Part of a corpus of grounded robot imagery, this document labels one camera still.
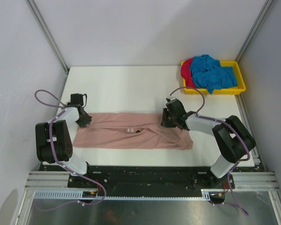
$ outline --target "blue cloth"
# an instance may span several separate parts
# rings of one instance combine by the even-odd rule
[[[209,55],[194,57],[189,69],[196,87],[207,88],[210,94],[214,89],[237,86],[232,67],[221,67],[220,61]]]

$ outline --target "folded cloth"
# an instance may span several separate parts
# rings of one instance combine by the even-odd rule
[[[92,122],[78,128],[73,142],[79,148],[192,149],[187,130],[163,128],[162,114],[92,113]]]
[[[186,86],[196,88],[195,84],[192,81],[191,70],[189,69],[191,63],[192,63],[192,59],[186,60],[181,66],[180,73],[181,73],[181,77],[185,79]]]
[[[189,69],[196,87],[207,88],[210,94],[214,89],[237,86],[232,67],[221,67],[220,61],[209,55],[194,57]]]

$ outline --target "red cloth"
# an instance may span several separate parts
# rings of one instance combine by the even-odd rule
[[[196,88],[195,84],[192,81],[192,73],[189,69],[193,59],[186,60],[181,66],[181,77],[185,79],[185,84],[188,87]]]

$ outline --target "cable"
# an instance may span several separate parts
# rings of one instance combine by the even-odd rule
[[[48,93],[48,94],[51,95],[53,98],[55,98],[60,104],[62,104],[63,107],[62,107],[62,106],[59,106],[59,105],[47,104],[47,103],[41,101],[41,100],[37,97],[37,94],[38,94],[39,92],[46,92],[46,93]],[[46,105],[46,106],[50,106],[50,107],[54,107],[54,108],[61,108],[61,109],[64,108],[64,106],[66,106],[66,105],[65,105],[64,103],[62,103],[55,95],[53,95],[51,92],[49,92],[49,91],[47,91],[47,90],[43,90],[43,89],[37,90],[37,91],[34,93],[34,97],[36,98],[36,100],[37,100],[38,102],[40,102],[41,104]]]
[[[232,127],[230,124],[228,124],[227,122],[222,121],[222,120],[219,120],[219,119],[216,119],[216,118],[213,118],[213,117],[208,117],[208,116],[201,116],[201,115],[199,115],[199,111],[200,111],[200,110],[204,107],[204,105],[205,105],[205,97],[204,97],[203,93],[202,93],[201,91],[199,91],[198,89],[193,88],[193,87],[187,87],[187,86],[185,86],[185,87],[179,87],[179,88],[173,90],[172,93],[170,93],[170,96],[172,96],[172,94],[174,94],[177,90],[182,89],[182,88],[193,89],[193,90],[197,91],[197,92],[202,96],[202,98],[203,98],[203,103],[202,103],[201,107],[196,111],[196,116],[197,116],[198,118],[202,118],[202,119],[205,119],[205,120],[211,120],[211,121],[215,121],[215,122],[220,122],[220,123],[224,124],[226,127],[228,127],[228,128],[232,131],[232,133],[235,134],[235,136],[238,138],[238,140],[240,141],[240,143],[241,143],[242,146],[244,147],[244,149],[245,149],[245,151],[246,151],[246,153],[247,153],[247,158],[246,158],[246,159],[240,159],[237,163],[234,164],[234,166],[233,166],[233,167],[228,171],[228,173],[227,173],[228,186],[229,186],[229,188],[230,188],[232,197],[233,197],[234,201],[236,202],[236,204],[234,204],[234,203],[229,203],[229,202],[227,202],[227,203],[225,203],[225,204],[226,204],[226,205],[237,206],[246,216],[248,216],[248,215],[249,215],[248,212],[247,212],[244,208],[241,207],[241,205],[239,204],[238,200],[236,199],[235,193],[234,193],[234,191],[232,190],[232,186],[231,186],[231,183],[230,183],[231,172],[237,167],[237,165],[239,164],[239,162],[250,160],[251,156],[250,156],[250,151],[249,151],[248,147],[245,145],[244,141],[242,140],[242,138],[240,137],[240,135],[236,132],[236,130],[233,129],[233,127]]]
[[[91,178],[88,178],[86,176],[84,176],[83,174],[79,174],[79,173],[76,173],[75,171],[72,171],[70,168],[68,168],[66,165],[64,165],[63,163],[61,163],[58,159],[57,159],[57,155],[56,155],[56,151],[55,151],[55,148],[54,148],[54,141],[53,141],[53,134],[52,134],[52,126],[53,126],[53,123],[56,119],[58,119],[58,117],[60,117],[61,115],[63,115],[67,109],[64,109],[64,107],[62,106],[58,106],[58,105],[50,105],[50,104],[47,104],[47,103],[44,103],[42,102],[41,100],[38,99],[37,97],[37,93],[40,92],[40,91],[43,91],[43,92],[46,92],[48,94],[50,94],[51,96],[53,96],[56,100],[58,100],[58,98],[56,96],[54,96],[52,93],[50,93],[49,91],[46,91],[46,90],[37,90],[34,94],[35,98],[37,99],[38,102],[40,102],[41,104],[43,105],[46,105],[46,106],[50,106],[50,107],[58,107],[58,108],[62,108],[63,110],[56,116],[54,117],[50,124],[49,124],[49,139],[50,139],[50,145],[51,145],[51,150],[52,150],[52,154],[53,154],[53,158],[54,158],[54,161],[56,162],[56,164],[62,166],[65,170],[67,170],[68,172],[72,173],[72,174],[75,174],[83,179],[86,179],[92,183],[95,183],[97,184],[99,187],[101,187],[104,191],[104,196],[102,197],[102,199],[100,199],[98,202],[92,202],[92,203],[85,203],[83,202],[82,205],[97,205],[99,204],[100,202],[102,202],[104,200],[104,198],[106,197],[107,193],[106,193],[106,189],[104,188],[104,186],[102,184],[100,184],[99,182],[95,181],[95,180],[92,180]],[[74,203],[74,202],[77,202],[77,201],[69,201],[69,202],[66,202],[58,207],[54,207],[52,209],[47,209],[47,210],[40,210],[37,206],[36,206],[36,209],[40,210],[40,211],[51,211],[51,210],[55,210],[55,209],[58,209],[64,205],[67,205],[67,204],[70,204],[70,203]]]

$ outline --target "pile of clothes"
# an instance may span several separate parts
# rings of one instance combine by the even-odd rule
[[[209,55],[186,60],[181,67],[186,86],[206,88],[210,94],[215,89],[237,86],[232,67],[221,67],[220,61]]]

